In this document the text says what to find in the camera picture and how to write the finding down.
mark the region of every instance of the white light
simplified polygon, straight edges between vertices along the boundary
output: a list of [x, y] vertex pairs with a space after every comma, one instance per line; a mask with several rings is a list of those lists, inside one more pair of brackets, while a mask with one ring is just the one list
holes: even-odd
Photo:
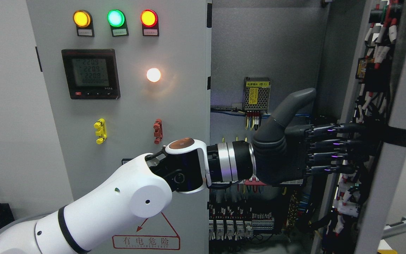
[[158, 68], [151, 68], [147, 71], [147, 79], [151, 82], [158, 82], [161, 78], [161, 71]]

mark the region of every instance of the warning sign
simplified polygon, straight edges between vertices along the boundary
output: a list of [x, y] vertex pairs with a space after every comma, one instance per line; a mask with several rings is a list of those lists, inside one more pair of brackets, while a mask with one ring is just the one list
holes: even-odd
[[137, 227], [136, 233], [139, 235], [114, 235], [112, 243], [114, 249], [169, 249], [179, 250], [181, 248], [181, 239], [166, 218], [164, 213], [161, 212], [163, 219], [167, 222], [173, 231], [171, 235], [141, 235], [142, 226], [148, 219], [144, 220], [142, 225]]

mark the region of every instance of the black stripe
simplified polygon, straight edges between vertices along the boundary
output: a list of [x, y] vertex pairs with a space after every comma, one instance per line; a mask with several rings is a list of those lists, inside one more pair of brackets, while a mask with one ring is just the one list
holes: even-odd
[[61, 231], [63, 234], [63, 237], [67, 241], [68, 245], [78, 254], [86, 254], [89, 252], [89, 250], [85, 250], [81, 248], [81, 246], [76, 243], [76, 241], [73, 239], [73, 237], [70, 234], [70, 231], [68, 230], [67, 223], [65, 222], [65, 217], [63, 216], [63, 210], [65, 209], [65, 206], [63, 206], [61, 209], [59, 209], [57, 218], [59, 221], [59, 227], [61, 227]]
[[213, 27], [213, 4], [208, 3], [208, 8], [206, 9], [206, 27]]
[[43, 72], [43, 70], [42, 70], [42, 64], [40, 63], [40, 56], [38, 55], [37, 46], [35, 47], [35, 52], [37, 53], [37, 60], [38, 60], [38, 66], [40, 67], [40, 72]]

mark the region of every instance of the green indicator light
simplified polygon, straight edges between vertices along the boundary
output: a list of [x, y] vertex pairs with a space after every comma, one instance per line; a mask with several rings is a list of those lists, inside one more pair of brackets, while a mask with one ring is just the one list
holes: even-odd
[[113, 27], [121, 27], [124, 24], [123, 12], [119, 10], [110, 10], [107, 14], [107, 20]]

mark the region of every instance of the arrow symbol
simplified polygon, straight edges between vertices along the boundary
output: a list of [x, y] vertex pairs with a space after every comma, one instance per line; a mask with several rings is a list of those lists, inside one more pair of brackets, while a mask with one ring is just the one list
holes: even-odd
[[142, 225], [137, 226], [136, 232], [139, 232], [139, 231], [142, 229], [143, 224], [145, 224], [145, 222], [146, 222], [147, 220], [148, 220], [148, 218], [146, 218], [146, 219], [143, 221]]

